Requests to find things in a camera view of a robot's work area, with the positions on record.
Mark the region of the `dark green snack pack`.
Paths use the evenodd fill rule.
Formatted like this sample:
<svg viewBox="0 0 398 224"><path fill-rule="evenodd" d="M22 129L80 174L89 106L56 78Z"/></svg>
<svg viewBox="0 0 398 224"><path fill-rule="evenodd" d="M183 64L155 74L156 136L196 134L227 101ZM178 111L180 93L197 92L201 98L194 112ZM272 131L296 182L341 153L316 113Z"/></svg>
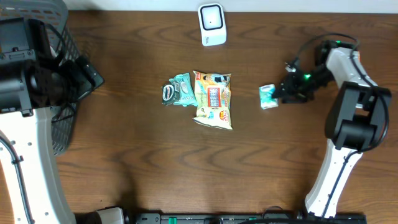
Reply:
<svg viewBox="0 0 398 224"><path fill-rule="evenodd" d="M180 84L169 82L162 86L162 104L172 105L180 101Z"/></svg>

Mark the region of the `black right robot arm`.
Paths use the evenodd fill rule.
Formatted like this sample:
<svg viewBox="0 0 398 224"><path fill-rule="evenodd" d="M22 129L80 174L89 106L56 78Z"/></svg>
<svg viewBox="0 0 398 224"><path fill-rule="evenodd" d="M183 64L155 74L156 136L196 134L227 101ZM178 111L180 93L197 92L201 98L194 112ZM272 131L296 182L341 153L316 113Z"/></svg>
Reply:
<svg viewBox="0 0 398 224"><path fill-rule="evenodd" d="M337 203L356 163L385 138L391 92L364 70L358 41L323 40L315 49L315 69L305 73L299 59L287 64L287 76L272 93L283 103L306 103L330 82L338 95L325 122L326 154L318 177L305 197L307 214L322 219L336 215Z"/></svg>

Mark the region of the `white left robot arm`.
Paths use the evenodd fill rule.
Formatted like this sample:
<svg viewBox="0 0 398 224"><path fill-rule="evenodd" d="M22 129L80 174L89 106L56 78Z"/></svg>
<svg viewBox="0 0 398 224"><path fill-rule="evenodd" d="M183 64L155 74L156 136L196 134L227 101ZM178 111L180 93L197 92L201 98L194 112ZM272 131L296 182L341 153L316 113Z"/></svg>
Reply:
<svg viewBox="0 0 398 224"><path fill-rule="evenodd" d="M75 223L52 146L53 107L68 108L101 86L86 57L54 54L36 19L1 21L1 165L16 223Z"/></svg>

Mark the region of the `teal wet wipes pack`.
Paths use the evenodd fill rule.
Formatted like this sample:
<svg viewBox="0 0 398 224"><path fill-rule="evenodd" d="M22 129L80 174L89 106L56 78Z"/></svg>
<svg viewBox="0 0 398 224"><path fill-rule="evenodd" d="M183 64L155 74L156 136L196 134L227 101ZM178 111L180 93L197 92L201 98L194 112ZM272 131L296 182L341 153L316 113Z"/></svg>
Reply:
<svg viewBox="0 0 398 224"><path fill-rule="evenodd" d="M173 102L174 105L198 106L189 73L178 74L174 78L170 78L169 81L179 84L180 87L179 98Z"/></svg>

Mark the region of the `green Kleenex tissue pack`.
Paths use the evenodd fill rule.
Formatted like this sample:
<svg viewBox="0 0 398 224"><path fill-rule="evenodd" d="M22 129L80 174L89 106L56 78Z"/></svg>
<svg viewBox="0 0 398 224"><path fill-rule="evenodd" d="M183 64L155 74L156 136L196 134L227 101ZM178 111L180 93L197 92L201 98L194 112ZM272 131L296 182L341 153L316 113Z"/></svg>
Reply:
<svg viewBox="0 0 398 224"><path fill-rule="evenodd" d="M274 92L275 92L274 84L269 84L259 87L260 106L263 110L279 106L278 99L272 97L272 94Z"/></svg>

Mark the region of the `yellow snack bag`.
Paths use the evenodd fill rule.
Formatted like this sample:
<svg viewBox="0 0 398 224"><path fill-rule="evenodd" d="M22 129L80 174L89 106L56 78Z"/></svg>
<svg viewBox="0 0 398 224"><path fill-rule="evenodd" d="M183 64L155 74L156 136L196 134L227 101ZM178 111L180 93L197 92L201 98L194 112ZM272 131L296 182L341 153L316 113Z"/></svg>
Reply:
<svg viewBox="0 0 398 224"><path fill-rule="evenodd" d="M194 122L211 128L232 130L231 74L194 71L197 112Z"/></svg>

